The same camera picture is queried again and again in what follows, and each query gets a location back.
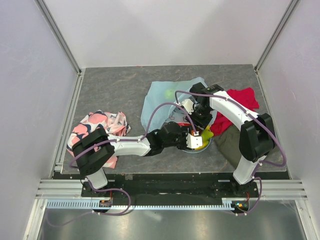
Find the table surface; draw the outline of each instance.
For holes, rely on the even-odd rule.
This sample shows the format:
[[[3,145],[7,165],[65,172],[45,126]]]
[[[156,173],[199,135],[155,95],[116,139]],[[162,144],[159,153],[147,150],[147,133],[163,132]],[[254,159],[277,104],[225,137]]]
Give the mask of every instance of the table surface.
[[[251,87],[259,102],[258,113],[266,113],[267,107],[252,65],[182,65],[182,66],[132,66],[100,67],[85,70],[73,122],[73,129],[89,112],[123,112],[131,131],[127,136],[139,136],[145,132],[140,116],[150,85],[153,81],[187,81],[204,78],[208,86],[218,84],[225,90],[241,90]],[[62,174],[76,174],[68,167],[72,156],[64,154]],[[282,162],[278,150],[268,155],[268,160]],[[105,168],[108,174],[131,173],[225,173],[235,169],[218,151],[214,141],[203,152],[191,154],[169,147],[161,154],[142,157],[120,156],[115,169]],[[261,172],[285,171],[272,165],[263,165]]]

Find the gray cloth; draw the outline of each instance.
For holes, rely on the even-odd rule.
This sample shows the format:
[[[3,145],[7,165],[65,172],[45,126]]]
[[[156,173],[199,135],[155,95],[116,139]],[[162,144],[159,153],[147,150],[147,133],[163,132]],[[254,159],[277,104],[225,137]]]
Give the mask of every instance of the gray cloth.
[[[230,126],[224,133],[214,138],[218,150],[235,169],[241,159],[239,140],[240,131],[235,125]]]

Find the pink and white cloth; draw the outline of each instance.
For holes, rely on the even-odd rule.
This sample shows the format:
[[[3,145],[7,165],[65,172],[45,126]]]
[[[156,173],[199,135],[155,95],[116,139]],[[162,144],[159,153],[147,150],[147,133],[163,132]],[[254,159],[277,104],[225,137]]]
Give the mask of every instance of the pink and white cloth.
[[[90,112],[72,130],[66,146],[68,152],[74,157],[74,153],[72,152],[73,145],[99,128],[104,128],[107,134],[115,136],[125,136],[131,130],[131,127],[126,121],[126,115],[121,111],[117,114],[103,112],[101,110],[95,113]],[[117,160],[118,158],[113,156],[106,161],[103,167],[114,169]]]

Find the white wall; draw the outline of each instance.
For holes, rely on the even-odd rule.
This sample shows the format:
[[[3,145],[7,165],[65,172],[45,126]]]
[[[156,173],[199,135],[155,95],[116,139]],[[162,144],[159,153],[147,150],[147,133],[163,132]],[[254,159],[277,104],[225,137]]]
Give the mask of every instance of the white wall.
[[[290,0],[45,0],[82,68],[255,64]]]
[[[33,0],[0,0],[0,235],[22,239],[76,81]]]
[[[320,226],[320,1],[300,1],[262,66],[290,173],[301,179]]]

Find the red towel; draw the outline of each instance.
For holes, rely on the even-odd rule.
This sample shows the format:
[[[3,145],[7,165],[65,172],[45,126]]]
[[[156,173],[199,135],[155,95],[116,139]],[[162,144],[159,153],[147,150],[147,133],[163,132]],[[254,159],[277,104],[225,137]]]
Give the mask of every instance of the red towel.
[[[251,111],[254,111],[254,109],[258,109],[260,107],[255,98],[255,91],[251,87],[243,90],[230,89],[226,92],[230,95],[230,97]],[[227,130],[231,125],[232,122],[218,112],[214,123],[210,127],[210,130],[215,136],[218,136]]]

